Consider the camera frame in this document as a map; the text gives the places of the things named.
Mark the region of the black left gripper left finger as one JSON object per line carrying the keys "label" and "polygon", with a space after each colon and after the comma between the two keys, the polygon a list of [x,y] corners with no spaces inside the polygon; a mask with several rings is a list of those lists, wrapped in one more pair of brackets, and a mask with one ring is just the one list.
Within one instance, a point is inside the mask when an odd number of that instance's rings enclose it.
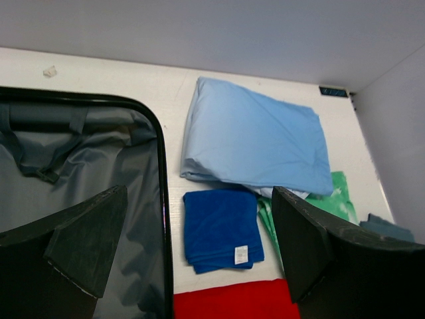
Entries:
{"label": "black left gripper left finger", "polygon": [[128,207],[124,185],[1,234],[2,318],[92,318]]}

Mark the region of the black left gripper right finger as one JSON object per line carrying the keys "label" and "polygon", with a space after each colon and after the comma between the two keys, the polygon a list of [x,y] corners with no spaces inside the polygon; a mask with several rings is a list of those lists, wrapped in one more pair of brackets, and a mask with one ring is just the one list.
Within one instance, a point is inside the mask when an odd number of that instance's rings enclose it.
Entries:
{"label": "black left gripper right finger", "polygon": [[272,216],[302,318],[423,318],[424,246],[321,210],[284,187]]}

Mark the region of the slate blue garment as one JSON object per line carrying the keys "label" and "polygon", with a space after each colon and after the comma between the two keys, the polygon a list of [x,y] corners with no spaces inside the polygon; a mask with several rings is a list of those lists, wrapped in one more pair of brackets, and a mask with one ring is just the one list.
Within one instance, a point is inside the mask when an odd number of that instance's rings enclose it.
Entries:
{"label": "slate blue garment", "polygon": [[366,221],[361,221],[359,225],[362,228],[376,232],[380,235],[393,237],[401,241],[415,242],[414,235],[410,230],[395,225],[379,216],[369,213]]}

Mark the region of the green white tie-dye shirt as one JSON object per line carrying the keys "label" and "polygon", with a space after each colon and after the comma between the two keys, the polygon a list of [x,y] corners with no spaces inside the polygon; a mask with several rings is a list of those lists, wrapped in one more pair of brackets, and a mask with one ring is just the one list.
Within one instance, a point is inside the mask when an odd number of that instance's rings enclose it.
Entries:
{"label": "green white tie-dye shirt", "polygon": [[[357,214],[349,198],[349,189],[345,174],[342,171],[334,171],[331,173],[331,177],[333,182],[333,193],[330,196],[309,194],[305,200],[313,206],[336,217],[357,224]],[[258,216],[269,235],[277,257],[281,260],[278,238],[272,217],[272,200],[267,197],[259,196],[257,198],[257,204]]]}

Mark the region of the red cloth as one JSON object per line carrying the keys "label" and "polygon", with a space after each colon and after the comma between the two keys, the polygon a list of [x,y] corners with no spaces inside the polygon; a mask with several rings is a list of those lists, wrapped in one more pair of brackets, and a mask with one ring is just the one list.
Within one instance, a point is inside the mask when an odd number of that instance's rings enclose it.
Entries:
{"label": "red cloth", "polygon": [[299,318],[284,279],[261,280],[174,296],[175,318]]}

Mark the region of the royal blue towel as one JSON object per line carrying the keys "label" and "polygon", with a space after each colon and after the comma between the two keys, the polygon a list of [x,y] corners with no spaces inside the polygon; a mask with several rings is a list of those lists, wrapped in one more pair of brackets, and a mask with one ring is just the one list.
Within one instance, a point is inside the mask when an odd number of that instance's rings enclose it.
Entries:
{"label": "royal blue towel", "polygon": [[264,260],[256,196],[243,189],[187,192],[184,249],[196,274],[251,269]]}

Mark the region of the light blue garment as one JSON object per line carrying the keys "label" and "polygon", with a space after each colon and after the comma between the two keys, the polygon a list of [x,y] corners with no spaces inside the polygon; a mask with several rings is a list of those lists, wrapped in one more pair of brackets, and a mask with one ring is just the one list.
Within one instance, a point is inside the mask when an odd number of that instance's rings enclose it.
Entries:
{"label": "light blue garment", "polygon": [[319,116],[231,82],[197,80],[187,114],[180,176],[331,195],[333,181]]}

